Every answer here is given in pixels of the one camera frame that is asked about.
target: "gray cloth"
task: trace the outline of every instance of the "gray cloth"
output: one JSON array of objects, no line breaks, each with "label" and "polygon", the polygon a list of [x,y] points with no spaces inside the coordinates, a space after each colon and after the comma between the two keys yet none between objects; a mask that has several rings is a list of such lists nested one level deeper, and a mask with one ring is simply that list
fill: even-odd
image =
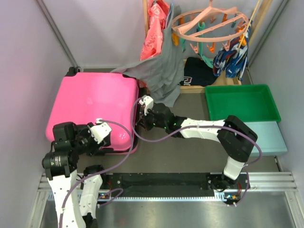
[{"label": "gray cloth", "polygon": [[169,25],[162,31],[162,49],[158,56],[112,71],[144,81],[154,102],[169,107],[179,96],[181,88],[178,83],[184,79],[181,42],[175,46],[171,38],[172,19],[181,13],[180,10],[179,6],[172,9]]}]

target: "pink suitcase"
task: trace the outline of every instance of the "pink suitcase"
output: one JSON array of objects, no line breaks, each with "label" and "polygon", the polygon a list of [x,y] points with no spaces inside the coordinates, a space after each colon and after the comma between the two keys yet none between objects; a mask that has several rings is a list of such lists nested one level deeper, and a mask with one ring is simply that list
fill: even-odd
[{"label": "pink suitcase", "polygon": [[[80,72],[65,76],[54,102],[46,136],[48,140],[54,140],[52,130],[55,124],[95,123],[96,118],[115,121],[132,132],[130,113],[138,95],[136,80],[122,74]],[[111,145],[100,149],[95,155],[126,153],[130,149],[130,137],[125,130],[114,124],[109,125],[112,128]],[[137,140],[132,152],[136,150],[136,145]]]}]

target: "cable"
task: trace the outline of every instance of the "cable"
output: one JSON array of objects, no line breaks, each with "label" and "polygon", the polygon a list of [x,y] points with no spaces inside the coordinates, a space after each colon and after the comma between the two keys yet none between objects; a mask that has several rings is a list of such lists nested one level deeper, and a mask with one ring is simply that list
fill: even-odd
[{"label": "cable", "polygon": [[237,206],[237,205],[243,200],[243,198],[246,196],[247,190],[248,190],[248,188],[249,188],[249,173],[248,173],[248,171],[247,171],[247,169],[246,169],[245,167],[248,166],[248,165],[251,165],[251,164],[253,164],[253,163],[258,162],[259,160],[261,160],[261,158],[262,158],[262,156],[263,156],[262,150],[261,150],[261,148],[258,146],[258,144],[257,144],[255,141],[253,141],[252,139],[250,139],[247,135],[243,134],[242,132],[239,132],[239,131],[237,131],[237,130],[235,130],[235,129],[232,129],[232,128],[229,128],[229,127],[225,127],[225,126],[216,126],[216,125],[210,125],[210,126],[197,126],[197,125],[195,126],[195,125],[193,125],[193,126],[182,127],[182,128],[180,128],[180,129],[178,129],[178,130],[176,130],[176,131],[174,131],[174,132],[172,132],[172,133],[170,133],[170,134],[164,136],[163,138],[160,138],[160,139],[157,139],[157,140],[149,140],[149,139],[142,138],[142,137],[135,131],[135,128],[134,128],[134,125],[133,125],[133,123],[134,123],[134,120],[133,120],[133,119],[134,119],[135,107],[137,106],[137,103],[138,103],[141,99],[142,99],[142,98],[138,98],[138,99],[134,102],[134,104],[133,104],[133,106],[132,106],[131,115],[130,115],[130,123],[131,123],[131,128],[132,128],[132,131],[134,132],[134,134],[135,134],[139,139],[141,139],[141,140],[143,140],[143,141],[146,141],[146,142],[149,142],[149,143],[155,143],[155,142],[158,143],[158,142],[161,142],[161,141],[163,141],[163,140],[165,140],[165,139],[171,137],[172,135],[174,135],[174,134],[176,134],[176,133],[178,133],[178,132],[180,132],[180,131],[182,131],[182,130],[184,130],[184,129],[188,129],[188,128],[219,128],[219,129],[225,129],[225,130],[227,130],[227,131],[234,132],[234,133],[236,133],[236,134],[242,136],[243,138],[247,139],[249,142],[251,142],[251,143],[257,148],[257,150],[258,150],[258,152],[259,152],[259,157],[258,157],[257,159],[255,159],[254,161],[248,162],[248,163],[246,163],[246,164],[244,165],[244,170],[245,170],[245,172],[246,172],[246,174],[247,174],[247,185],[246,185],[246,188],[245,188],[245,191],[244,191],[243,196],[240,198],[240,200],[239,200],[237,203],[234,204],[235,206]]},{"label": "cable", "polygon": [[[65,206],[66,206],[68,197],[71,195],[72,191],[73,191],[81,182],[84,182],[85,180],[87,180],[87,179],[89,179],[89,178],[91,178],[91,177],[93,177],[93,176],[100,175],[100,174],[103,174],[103,173],[105,173],[105,172],[108,172],[108,171],[110,171],[110,170],[113,170],[113,169],[117,168],[118,166],[120,166],[120,165],[129,157],[129,155],[130,155],[130,153],[131,153],[131,151],[132,151],[132,149],[133,149],[133,136],[132,136],[132,134],[129,132],[129,130],[128,130],[125,126],[121,125],[120,123],[116,123],[116,122],[109,121],[109,120],[103,120],[103,122],[106,122],[106,123],[109,123],[109,124],[115,124],[115,125],[120,126],[121,128],[123,128],[123,129],[128,133],[128,135],[130,136],[130,141],[131,141],[130,149],[129,149],[128,153],[125,155],[125,157],[124,157],[119,163],[117,163],[116,165],[114,165],[114,166],[112,166],[112,167],[110,167],[110,168],[108,168],[108,169],[105,169],[105,170],[102,170],[102,171],[99,171],[99,172],[96,172],[96,173],[93,173],[93,174],[89,174],[89,175],[87,175],[86,177],[83,177],[82,179],[78,180],[78,181],[71,187],[71,189],[68,191],[68,193],[66,194],[66,197],[65,197],[64,200],[63,200],[63,203],[62,203],[62,206],[61,206],[61,208],[62,208],[63,211],[64,211],[64,208],[65,208]],[[62,228],[62,222],[63,222],[63,213],[60,214],[58,228]]]},{"label": "cable", "polygon": [[113,189],[113,190],[110,190],[110,191],[104,193],[103,196],[109,195],[109,194],[111,194],[112,192],[118,191],[118,190],[119,190],[120,192],[119,192],[116,196],[114,196],[112,199],[110,199],[110,200],[107,201],[106,203],[100,204],[100,206],[102,207],[102,206],[108,205],[108,204],[111,203],[114,199],[116,199],[117,197],[119,197],[119,196],[123,193],[124,190],[123,190],[122,188],[116,188],[116,189]]},{"label": "cable", "polygon": [[240,196],[242,193],[242,186],[240,182],[237,183],[237,187],[238,187],[237,195]]},{"label": "cable", "polygon": [[242,202],[242,200],[243,200],[244,197],[246,196],[247,191],[248,191],[248,189],[249,189],[249,173],[248,173],[248,170],[246,169],[246,167],[244,167],[244,170],[245,170],[246,175],[247,175],[247,185],[246,185],[245,191],[244,191],[243,195],[241,196],[241,198],[239,199],[239,201],[238,201],[237,203],[234,204],[235,206],[239,205],[240,202]]},{"label": "cable", "polygon": [[80,176],[79,174],[77,174],[77,177],[79,177],[80,179],[83,178],[83,176]]}]

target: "navy cloth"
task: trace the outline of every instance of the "navy cloth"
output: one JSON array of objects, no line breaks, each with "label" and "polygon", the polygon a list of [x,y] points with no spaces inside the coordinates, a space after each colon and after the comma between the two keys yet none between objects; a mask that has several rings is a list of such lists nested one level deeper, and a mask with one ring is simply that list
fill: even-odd
[{"label": "navy cloth", "polygon": [[180,82],[182,86],[209,86],[215,82],[218,77],[213,75],[210,68],[200,58],[187,58],[184,68],[184,80]]},{"label": "navy cloth", "polygon": [[248,43],[251,25],[252,21],[248,27],[247,32],[243,34],[245,36],[246,45],[241,45],[239,51],[238,46],[241,40],[240,37],[236,37],[231,41],[228,51],[226,51],[223,47],[218,51],[218,54],[213,60],[213,73],[215,76],[220,76],[220,73],[225,70],[226,77],[236,77],[238,80],[242,81],[242,76],[247,64]]}]

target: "patterned cloth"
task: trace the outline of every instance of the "patterned cloth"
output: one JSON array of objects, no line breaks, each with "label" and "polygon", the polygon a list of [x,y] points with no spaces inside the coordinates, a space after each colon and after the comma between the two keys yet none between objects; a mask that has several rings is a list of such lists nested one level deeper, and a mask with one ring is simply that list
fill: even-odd
[{"label": "patterned cloth", "polygon": [[169,5],[163,0],[149,0],[148,5],[150,24],[140,55],[141,61],[156,57],[161,53],[163,41],[162,30],[166,27],[166,20],[169,14]]},{"label": "patterned cloth", "polygon": [[226,77],[242,80],[242,76],[247,64],[248,54],[248,42],[249,34],[251,30],[252,22],[245,35],[246,45],[241,46],[239,52],[237,48],[239,46],[240,37],[234,38],[231,43],[229,50],[226,51],[224,48],[219,50],[218,54],[213,60],[213,74],[219,76],[222,70],[226,70]]}]

